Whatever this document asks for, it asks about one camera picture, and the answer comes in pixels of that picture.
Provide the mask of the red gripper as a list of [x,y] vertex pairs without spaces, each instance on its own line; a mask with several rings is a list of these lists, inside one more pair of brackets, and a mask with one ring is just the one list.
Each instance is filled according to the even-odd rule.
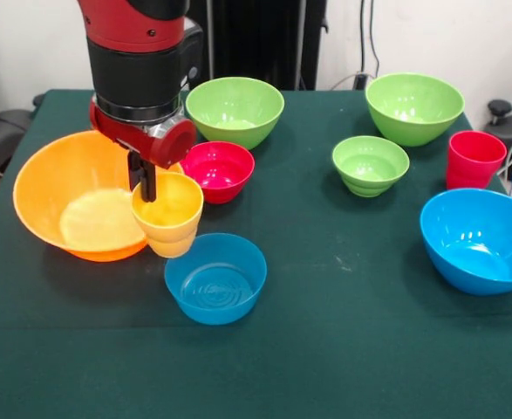
[[146,203],[156,199],[155,166],[169,168],[182,161],[195,144],[195,124],[182,110],[161,123],[138,125],[108,116],[93,96],[89,114],[95,130],[129,150],[129,188],[133,190],[140,183],[141,197]]

